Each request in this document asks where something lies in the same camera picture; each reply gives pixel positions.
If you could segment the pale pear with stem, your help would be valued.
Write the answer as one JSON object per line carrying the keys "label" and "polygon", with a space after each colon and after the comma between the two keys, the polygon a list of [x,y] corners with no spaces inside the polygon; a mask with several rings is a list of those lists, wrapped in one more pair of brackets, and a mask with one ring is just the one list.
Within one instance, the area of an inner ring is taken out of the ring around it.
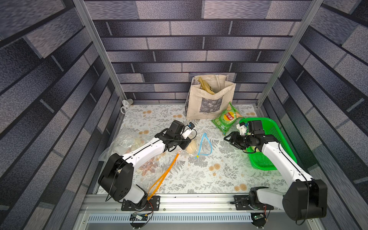
{"label": "pale pear with stem", "polygon": [[186,152],[188,154],[196,154],[197,153],[197,145],[195,143],[190,143],[188,147],[186,148]]}

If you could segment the clear bag of buns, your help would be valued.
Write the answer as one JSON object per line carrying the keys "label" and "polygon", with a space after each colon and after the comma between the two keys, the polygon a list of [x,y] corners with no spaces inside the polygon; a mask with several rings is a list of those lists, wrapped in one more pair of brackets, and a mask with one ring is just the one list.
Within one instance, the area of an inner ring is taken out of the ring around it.
{"label": "clear bag of buns", "polygon": [[188,154],[184,149],[180,152],[180,155],[186,157],[194,157],[195,159],[198,159],[210,156],[213,153],[213,146],[207,133],[197,135],[195,138],[191,140],[191,143],[195,143],[197,145],[197,153],[191,155]]}

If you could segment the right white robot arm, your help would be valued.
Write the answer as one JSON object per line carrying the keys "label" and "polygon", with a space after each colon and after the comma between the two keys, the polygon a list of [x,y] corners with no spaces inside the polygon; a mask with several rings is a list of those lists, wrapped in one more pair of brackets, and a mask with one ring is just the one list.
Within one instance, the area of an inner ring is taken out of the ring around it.
{"label": "right white robot arm", "polygon": [[268,187],[252,187],[242,199],[253,210],[272,206],[285,211],[294,221],[324,218],[327,214],[327,185],[314,179],[295,159],[277,123],[269,118],[245,118],[237,131],[224,137],[230,145],[248,154],[253,167],[278,170],[288,189],[279,192]]}

